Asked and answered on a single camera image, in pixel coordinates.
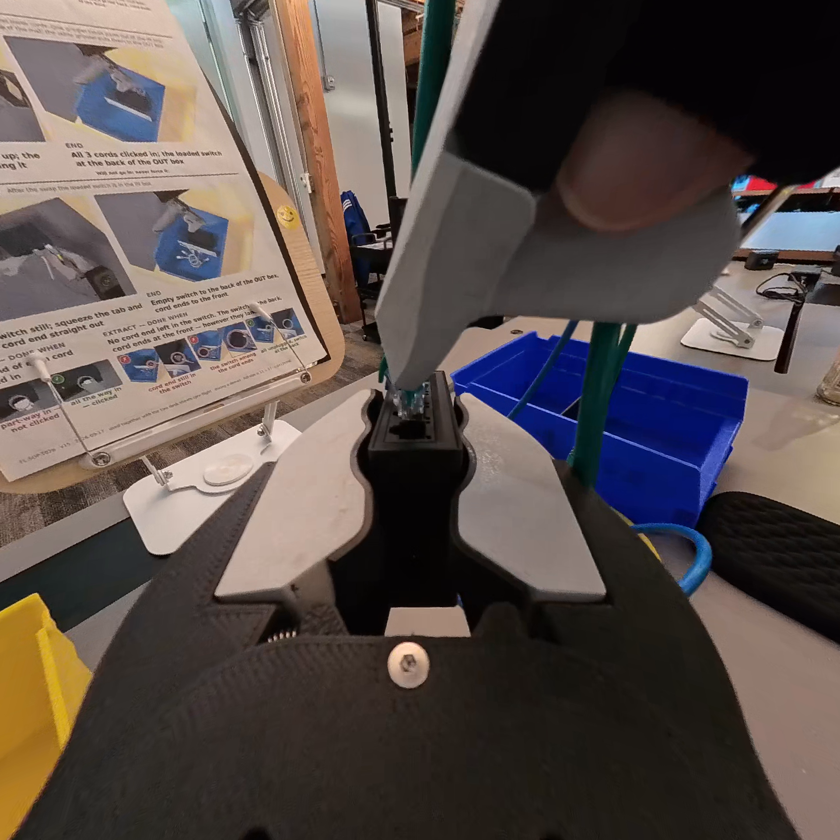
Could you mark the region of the blue plastic bin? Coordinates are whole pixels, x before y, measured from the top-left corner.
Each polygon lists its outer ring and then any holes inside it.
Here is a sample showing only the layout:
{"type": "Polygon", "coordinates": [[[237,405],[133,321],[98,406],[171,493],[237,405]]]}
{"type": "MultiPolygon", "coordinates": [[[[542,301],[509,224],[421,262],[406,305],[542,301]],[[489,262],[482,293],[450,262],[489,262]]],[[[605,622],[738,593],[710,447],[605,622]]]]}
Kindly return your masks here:
{"type": "MultiPolygon", "coordinates": [[[[468,393],[507,416],[559,337],[529,332],[451,374],[468,393]]],[[[588,342],[572,339],[514,422],[552,457],[574,445],[588,342]]],[[[617,379],[602,443],[597,492],[632,522],[693,528],[732,451],[748,380],[630,352],[617,379]]]]}

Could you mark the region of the blue jacket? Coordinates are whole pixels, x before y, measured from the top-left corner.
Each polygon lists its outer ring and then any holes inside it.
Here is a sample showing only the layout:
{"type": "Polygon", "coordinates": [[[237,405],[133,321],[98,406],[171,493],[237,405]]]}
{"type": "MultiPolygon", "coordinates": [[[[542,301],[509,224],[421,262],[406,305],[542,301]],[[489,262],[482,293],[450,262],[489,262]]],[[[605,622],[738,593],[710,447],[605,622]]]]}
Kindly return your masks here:
{"type": "Polygon", "coordinates": [[[357,196],[352,191],[340,194],[345,232],[351,248],[375,243],[375,235],[357,196]]]}

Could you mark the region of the wood-edged table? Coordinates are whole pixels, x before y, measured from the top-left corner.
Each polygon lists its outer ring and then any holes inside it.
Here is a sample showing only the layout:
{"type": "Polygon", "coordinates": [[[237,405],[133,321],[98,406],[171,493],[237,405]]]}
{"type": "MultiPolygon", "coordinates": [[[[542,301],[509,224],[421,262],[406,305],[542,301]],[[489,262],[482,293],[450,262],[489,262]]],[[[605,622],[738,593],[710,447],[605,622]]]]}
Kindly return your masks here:
{"type": "Polygon", "coordinates": [[[741,249],[827,253],[839,244],[839,212],[774,213],[741,249]]]}

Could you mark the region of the black office chair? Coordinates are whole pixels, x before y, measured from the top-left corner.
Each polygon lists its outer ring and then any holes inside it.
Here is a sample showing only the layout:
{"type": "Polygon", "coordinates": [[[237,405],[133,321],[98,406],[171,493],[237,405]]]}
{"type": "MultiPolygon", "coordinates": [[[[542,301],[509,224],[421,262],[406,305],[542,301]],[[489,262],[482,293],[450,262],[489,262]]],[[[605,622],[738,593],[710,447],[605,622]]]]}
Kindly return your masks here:
{"type": "Polygon", "coordinates": [[[365,305],[378,301],[385,274],[390,266],[396,237],[403,221],[407,199],[388,197],[389,222],[359,233],[350,234],[355,289],[365,320],[365,305]]]}

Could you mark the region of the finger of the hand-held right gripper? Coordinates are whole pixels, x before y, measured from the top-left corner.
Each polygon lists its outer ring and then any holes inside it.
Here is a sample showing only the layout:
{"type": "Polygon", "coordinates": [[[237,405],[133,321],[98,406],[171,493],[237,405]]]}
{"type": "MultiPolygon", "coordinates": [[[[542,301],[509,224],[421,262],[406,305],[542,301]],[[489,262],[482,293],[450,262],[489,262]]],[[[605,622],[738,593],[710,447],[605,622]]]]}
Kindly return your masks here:
{"type": "Polygon", "coordinates": [[[644,324],[711,288],[740,240],[728,185],[609,235],[552,184],[616,58],[666,5],[467,4],[376,311],[397,387],[419,386],[485,316],[644,324]]]}

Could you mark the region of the person's right hand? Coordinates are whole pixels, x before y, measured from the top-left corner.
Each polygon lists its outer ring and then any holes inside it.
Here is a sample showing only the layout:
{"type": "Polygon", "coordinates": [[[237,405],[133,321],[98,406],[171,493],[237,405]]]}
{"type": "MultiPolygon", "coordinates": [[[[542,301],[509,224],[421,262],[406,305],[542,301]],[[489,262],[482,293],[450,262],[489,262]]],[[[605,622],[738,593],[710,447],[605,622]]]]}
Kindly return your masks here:
{"type": "Polygon", "coordinates": [[[554,180],[565,209],[596,232],[661,224],[744,174],[753,156],[707,122],[641,91],[594,105],[554,180]]]}

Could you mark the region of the tablet on white stand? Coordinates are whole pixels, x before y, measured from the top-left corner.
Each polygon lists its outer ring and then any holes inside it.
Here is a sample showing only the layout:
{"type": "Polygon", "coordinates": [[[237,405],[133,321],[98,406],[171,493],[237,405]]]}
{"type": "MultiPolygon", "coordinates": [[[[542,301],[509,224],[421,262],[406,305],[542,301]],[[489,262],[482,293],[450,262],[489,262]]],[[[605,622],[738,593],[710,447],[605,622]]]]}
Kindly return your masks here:
{"type": "MultiPolygon", "coordinates": [[[[742,251],[746,250],[741,249],[743,242],[769,216],[777,212],[806,212],[802,210],[801,203],[810,197],[838,203],[838,185],[777,185],[770,191],[734,192],[733,197],[740,213],[742,229],[737,251],[742,251]]],[[[818,268],[792,268],[782,272],[781,276],[793,284],[790,291],[779,287],[769,288],[765,282],[759,285],[760,297],[773,292],[777,301],[791,303],[791,313],[784,330],[769,326],[756,311],[722,288],[713,286],[694,305],[699,318],[680,342],[693,350],[741,356],[761,362],[772,361],[774,371],[785,374],[790,367],[803,307],[821,274],[818,268]]]]}

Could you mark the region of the black textured pad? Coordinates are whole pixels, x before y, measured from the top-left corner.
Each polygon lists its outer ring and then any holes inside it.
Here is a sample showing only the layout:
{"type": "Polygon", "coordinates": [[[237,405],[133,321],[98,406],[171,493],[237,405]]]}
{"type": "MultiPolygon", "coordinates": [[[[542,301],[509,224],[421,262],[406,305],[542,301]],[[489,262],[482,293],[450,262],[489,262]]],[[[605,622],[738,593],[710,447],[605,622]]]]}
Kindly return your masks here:
{"type": "Polygon", "coordinates": [[[711,569],[757,602],[839,642],[839,526],[742,491],[709,499],[696,530],[711,569]]]}

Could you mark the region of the black ethernet switch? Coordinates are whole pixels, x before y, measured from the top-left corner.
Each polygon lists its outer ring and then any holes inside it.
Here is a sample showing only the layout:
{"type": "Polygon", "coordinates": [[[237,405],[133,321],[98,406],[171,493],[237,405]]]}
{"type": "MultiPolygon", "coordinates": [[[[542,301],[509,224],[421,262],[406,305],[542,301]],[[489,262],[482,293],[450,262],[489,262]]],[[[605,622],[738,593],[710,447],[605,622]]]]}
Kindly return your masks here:
{"type": "Polygon", "coordinates": [[[386,397],[366,445],[364,473],[384,541],[389,602],[450,607],[458,603],[451,513],[466,475],[466,448],[446,373],[433,373],[422,397],[422,411],[411,417],[400,417],[386,397]]]}

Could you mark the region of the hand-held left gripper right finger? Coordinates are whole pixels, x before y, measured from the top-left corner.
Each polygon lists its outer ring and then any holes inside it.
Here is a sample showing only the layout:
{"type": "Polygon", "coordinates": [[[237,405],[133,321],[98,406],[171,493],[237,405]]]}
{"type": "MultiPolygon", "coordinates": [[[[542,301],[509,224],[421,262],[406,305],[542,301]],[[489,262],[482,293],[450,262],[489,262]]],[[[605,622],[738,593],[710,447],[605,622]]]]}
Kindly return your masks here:
{"type": "Polygon", "coordinates": [[[477,397],[459,404],[474,464],[457,500],[462,543],[536,602],[603,602],[606,586],[550,453],[477,397]]]}

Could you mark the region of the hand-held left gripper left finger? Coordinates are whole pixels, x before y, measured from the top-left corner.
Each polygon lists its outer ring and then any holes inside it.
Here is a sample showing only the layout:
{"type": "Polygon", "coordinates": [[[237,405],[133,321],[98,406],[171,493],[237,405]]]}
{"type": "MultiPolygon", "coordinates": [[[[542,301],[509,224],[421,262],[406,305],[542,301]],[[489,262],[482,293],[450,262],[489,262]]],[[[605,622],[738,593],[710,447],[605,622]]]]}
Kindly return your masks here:
{"type": "Polygon", "coordinates": [[[280,455],[215,596],[227,603],[334,603],[331,563],[359,546],[373,522],[373,491],[359,466],[382,393],[359,391],[304,430],[280,455]]]}

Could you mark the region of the wooden instruction board with stand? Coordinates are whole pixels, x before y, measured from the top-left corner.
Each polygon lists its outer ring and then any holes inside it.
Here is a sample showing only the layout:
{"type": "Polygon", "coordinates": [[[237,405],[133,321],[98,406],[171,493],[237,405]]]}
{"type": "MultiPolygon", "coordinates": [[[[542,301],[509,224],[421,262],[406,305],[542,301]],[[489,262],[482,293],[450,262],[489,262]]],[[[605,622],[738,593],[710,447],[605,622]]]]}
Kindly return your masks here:
{"type": "Polygon", "coordinates": [[[167,2],[2,2],[2,495],[330,379],[305,232],[167,2]]]}

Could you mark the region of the wooden post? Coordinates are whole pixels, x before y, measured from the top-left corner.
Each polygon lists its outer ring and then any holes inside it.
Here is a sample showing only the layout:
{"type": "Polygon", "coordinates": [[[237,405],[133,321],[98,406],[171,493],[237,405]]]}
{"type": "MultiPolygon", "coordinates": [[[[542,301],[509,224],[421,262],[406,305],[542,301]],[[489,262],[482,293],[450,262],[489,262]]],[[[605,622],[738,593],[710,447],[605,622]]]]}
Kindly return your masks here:
{"type": "Polygon", "coordinates": [[[272,14],[287,57],[312,193],[311,209],[324,263],[325,284],[342,324],[361,320],[350,247],[343,222],[329,120],[309,3],[274,1],[272,14]]]}

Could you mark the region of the yellow plastic bin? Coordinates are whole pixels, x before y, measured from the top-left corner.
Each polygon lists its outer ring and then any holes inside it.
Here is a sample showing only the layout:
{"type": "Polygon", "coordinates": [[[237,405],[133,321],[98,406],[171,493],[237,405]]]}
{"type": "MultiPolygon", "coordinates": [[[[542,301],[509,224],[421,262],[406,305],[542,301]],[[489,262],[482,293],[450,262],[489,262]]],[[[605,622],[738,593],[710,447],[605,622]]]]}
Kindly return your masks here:
{"type": "Polygon", "coordinates": [[[36,802],[70,737],[91,681],[40,595],[1,611],[1,838],[36,802]]]}

